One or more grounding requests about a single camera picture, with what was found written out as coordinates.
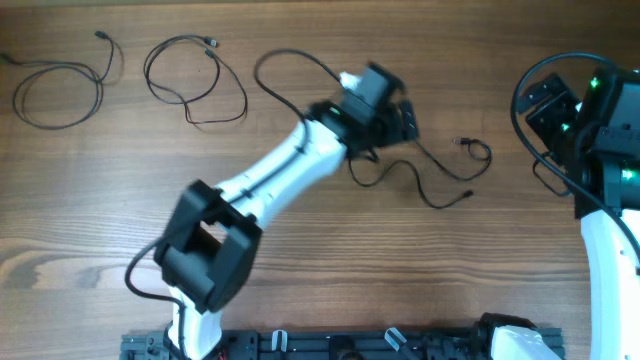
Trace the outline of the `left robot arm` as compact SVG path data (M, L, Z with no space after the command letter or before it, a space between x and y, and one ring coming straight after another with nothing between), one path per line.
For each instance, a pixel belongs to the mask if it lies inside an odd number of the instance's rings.
M181 194L154 260L179 301L169 339L187 358L205 358L221 340L222 310L246 282L261 236L281 211L347 158L415 137L398 77L371 63L339 81L340 101L311 105L249 169L214 187L197 180Z

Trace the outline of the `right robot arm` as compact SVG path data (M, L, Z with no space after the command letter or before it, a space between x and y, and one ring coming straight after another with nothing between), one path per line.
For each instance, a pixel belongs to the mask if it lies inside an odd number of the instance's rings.
M593 359L639 356L639 75L599 67L578 98L553 73L517 114L563 167L587 251Z

